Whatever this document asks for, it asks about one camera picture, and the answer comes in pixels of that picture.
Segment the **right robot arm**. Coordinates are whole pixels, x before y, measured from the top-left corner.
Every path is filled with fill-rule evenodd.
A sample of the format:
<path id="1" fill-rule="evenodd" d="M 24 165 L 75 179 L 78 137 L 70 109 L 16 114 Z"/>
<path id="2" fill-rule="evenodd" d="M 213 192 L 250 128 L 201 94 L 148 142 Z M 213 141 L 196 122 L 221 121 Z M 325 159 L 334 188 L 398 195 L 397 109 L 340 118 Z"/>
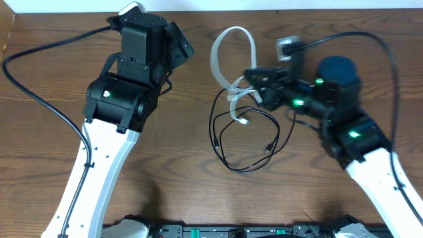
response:
<path id="1" fill-rule="evenodd" d="M 361 187 L 393 237 L 422 236 L 422 199 L 411 185 L 390 142 L 360 106 L 361 80 L 352 60 L 325 58 L 314 83 L 293 76 L 289 68 L 244 72 L 274 111 L 288 106 L 319 121 L 318 135 L 330 157 Z"/>

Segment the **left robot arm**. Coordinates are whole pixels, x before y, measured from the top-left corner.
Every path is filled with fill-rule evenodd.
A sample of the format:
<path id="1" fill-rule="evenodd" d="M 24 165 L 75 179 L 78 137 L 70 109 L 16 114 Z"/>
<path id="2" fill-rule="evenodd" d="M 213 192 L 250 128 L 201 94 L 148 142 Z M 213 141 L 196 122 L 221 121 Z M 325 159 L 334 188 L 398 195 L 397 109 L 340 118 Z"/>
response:
<path id="1" fill-rule="evenodd" d="M 87 88 L 80 144 L 71 175 L 44 237 L 100 237 L 112 191 L 126 157 L 163 85 L 194 50 L 174 22 L 134 8 L 110 17 L 122 47 Z"/>

